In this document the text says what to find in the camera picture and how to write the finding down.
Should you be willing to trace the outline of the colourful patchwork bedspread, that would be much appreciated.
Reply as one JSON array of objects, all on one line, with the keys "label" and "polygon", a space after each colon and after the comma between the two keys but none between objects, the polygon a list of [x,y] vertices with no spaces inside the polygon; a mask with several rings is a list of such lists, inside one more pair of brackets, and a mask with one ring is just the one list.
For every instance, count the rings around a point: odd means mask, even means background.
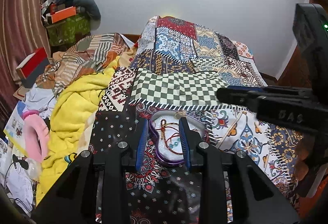
[{"label": "colourful patchwork bedspread", "polygon": [[[89,149],[96,161],[132,136],[140,119],[149,121],[160,110],[185,111],[205,125],[202,140],[229,154],[245,152],[297,203],[293,170],[301,135],[216,99],[217,90],[230,85],[265,86],[245,44],[189,21],[155,16],[136,48],[130,65],[114,73],[95,114]],[[183,164],[161,164],[149,128],[143,166],[125,179],[132,223],[198,222],[201,175]]]}]

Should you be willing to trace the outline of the yellow blanket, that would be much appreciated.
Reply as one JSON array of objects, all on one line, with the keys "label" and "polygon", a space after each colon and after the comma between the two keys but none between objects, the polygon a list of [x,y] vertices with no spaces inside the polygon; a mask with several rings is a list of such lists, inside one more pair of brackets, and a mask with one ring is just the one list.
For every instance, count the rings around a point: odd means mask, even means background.
[{"label": "yellow blanket", "polygon": [[104,71],[84,75],[61,92],[50,117],[49,152],[42,161],[36,190],[37,204],[75,159],[85,124],[97,111],[115,69],[128,67],[132,60],[124,55],[116,57]]}]

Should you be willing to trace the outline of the striped brown patterned sheet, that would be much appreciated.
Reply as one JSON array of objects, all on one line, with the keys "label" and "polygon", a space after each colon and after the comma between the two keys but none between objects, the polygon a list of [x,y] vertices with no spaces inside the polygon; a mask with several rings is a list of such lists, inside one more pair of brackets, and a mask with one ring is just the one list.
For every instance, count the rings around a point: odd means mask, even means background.
[{"label": "striped brown patterned sheet", "polygon": [[91,35],[65,52],[55,52],[51,64],[36,80],[36,86],[50,89],[55,96],[84,75],[103,71],[134,43],[119,33]]}]

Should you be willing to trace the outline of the pink fuzzy slipper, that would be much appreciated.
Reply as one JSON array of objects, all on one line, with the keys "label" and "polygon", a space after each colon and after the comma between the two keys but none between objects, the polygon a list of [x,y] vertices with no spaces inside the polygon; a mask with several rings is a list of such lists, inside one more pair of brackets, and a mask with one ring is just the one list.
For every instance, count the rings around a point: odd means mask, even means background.
[{"label": "pink fuzzy slipper", "polygon": [[37,110],[25,111],[22,118],[27,156],[42,163],[48,156],[49,128]]}]

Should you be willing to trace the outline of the light blue cloth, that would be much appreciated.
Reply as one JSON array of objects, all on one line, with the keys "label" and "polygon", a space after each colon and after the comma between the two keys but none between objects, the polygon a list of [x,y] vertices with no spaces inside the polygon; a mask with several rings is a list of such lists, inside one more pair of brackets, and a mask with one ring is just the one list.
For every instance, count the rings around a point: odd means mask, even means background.
[{"label": "light blue cloth", "polygon": [[32,88],[25,94],[23,101],[27,109],[37,110],[39,116],[43,119],[50,118],[57,103],[57,99],[52,89],[39,88],[34,84]]}]

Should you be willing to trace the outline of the black clip microphone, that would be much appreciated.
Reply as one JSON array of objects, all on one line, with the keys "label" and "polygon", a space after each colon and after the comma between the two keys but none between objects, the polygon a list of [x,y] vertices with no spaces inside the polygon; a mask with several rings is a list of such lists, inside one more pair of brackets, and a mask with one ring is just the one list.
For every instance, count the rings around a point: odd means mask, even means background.
[{"label": "black clip microphone", "polygon": [[15,154],[12,155],[12,161],[15,169],[17,168],[17,164],[20,164],[20,166],[25,170],[29,169],[28,162],[24,159],[19,159]]}]

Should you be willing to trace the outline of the illustrated paper booklet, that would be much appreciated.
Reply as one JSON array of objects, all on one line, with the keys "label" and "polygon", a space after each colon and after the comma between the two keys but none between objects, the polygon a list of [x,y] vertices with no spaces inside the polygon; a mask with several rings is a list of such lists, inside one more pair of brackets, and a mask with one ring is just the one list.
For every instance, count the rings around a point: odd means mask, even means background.
[{"label": "illustrated paper booklet", "polygon": [[13,145],[20,151],[20,153],[27,156],[25,138],[23,134],[24,120],[22,119],[22,114],[25,107],[26,104],[24,102],[18,101],[7,121],[7,124],[4,127],[3,132],[13,143]]}]

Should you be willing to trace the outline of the red and white box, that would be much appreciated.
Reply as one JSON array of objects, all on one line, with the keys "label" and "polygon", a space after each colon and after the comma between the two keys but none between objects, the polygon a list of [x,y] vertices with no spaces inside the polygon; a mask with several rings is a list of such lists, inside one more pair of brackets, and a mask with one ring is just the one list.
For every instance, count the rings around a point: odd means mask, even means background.
[{"label": "red and white box", "polygon": [[36,49],[16,67],[16,72],[20,79],[26,79],[42,61],[47,59],[47,53],[44,47]]}]

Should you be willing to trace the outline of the green patterned storage box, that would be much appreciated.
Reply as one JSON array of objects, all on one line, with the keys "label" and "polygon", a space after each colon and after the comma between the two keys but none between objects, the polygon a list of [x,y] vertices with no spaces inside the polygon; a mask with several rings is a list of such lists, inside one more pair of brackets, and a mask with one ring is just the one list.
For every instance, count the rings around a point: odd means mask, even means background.
[{"label": "green patterned storage box", "polygon": [[91,31],[86,15],[77,14],[46,27],[51,46],[73,44]]}]

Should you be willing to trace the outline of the orange box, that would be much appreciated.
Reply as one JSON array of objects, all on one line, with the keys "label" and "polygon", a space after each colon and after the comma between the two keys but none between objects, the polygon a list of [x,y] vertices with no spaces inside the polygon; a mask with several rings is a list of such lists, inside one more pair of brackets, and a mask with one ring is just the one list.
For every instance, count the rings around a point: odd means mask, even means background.
[{"label": "orange box", "polygon": [[77,14],[76,7],[69,7],[63,10],[59,10],[51,15],[51,22],[57,23],[58,21],[62,21],[66,18],[75,16]]}]

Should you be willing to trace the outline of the striped maroon curtain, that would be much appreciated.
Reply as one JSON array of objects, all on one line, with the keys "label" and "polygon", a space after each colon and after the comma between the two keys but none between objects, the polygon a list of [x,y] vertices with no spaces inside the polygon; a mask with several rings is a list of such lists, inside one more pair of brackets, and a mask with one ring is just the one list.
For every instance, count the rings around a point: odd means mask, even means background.
[{"label": "striped maroon curtain", "polygon": [[43,47],[51,53],[41,21],[41,4],[46,0],[1,0],[1,122],[7,121],[17,101],[18,64]]}]

